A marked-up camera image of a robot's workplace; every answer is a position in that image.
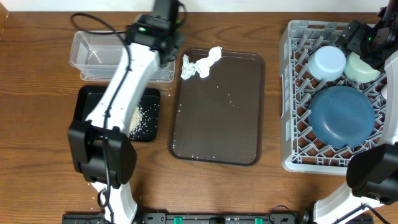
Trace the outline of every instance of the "green clip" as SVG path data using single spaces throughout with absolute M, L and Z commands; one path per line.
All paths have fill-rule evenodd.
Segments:
M 263 224 L 262 218 L 255 218 L 254 224 Z
M 174 217 L 174 224 L 182 224 L 182 217 Z

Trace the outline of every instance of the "white tissue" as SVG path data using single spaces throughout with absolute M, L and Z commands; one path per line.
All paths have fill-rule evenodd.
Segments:
M 182 73 L 181 78 L 189 79 L 196 72 L 199 73 L 200 78 L 206 78 L 210 74 L 210 67 L 221 58 L 221 50 L 223 48 L 213 47 L 209 51 L 207 58 L 199 59 L 196 63 L 189 62 L 188 55 L 182 57 Z

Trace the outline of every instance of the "white wall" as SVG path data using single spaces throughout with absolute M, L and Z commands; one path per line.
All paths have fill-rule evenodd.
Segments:
M 8 11 L 151 11 L 154 0 L 0 0 Z M 190 12 L 377 12 L 388 0 L 182 0 Z

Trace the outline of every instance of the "black tray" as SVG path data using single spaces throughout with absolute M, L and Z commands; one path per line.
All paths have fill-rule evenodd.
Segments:
M 107 86 L 99 85 L 87 85 L 80 88 L 73 119 L 84 121 L 88 114 L 93 111 L 98 102 L 100 102 L 106 88 Z M 131 134 L 129 139 L 132 141 L 142 142 L 152 141 L 155 139 L 157 132 L 160 91 L 154 88 L 146 88 L 138 106 L 142 107 L 143 111 L 146 111 L 142 119 L 142 123 L 146 122 L 147 127 L 137 132 L 135 136 Z
M 185 54 L 196 62 L 208 50 Z M 169 151 L 177 159 L 251 166 L 261 156 L 265 63 L 256 54 L 222 56 L 208 77 L 179 79 Z

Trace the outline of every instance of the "brown tray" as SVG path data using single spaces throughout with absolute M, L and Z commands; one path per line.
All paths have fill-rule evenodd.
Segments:
M 208 50 L 185 54 L 195 62 Z M 208 77 L 178 80 L 169 151 L 177 159 L 251 166 L 261 156 L 265 63 L 257 54 L 222 55 Z

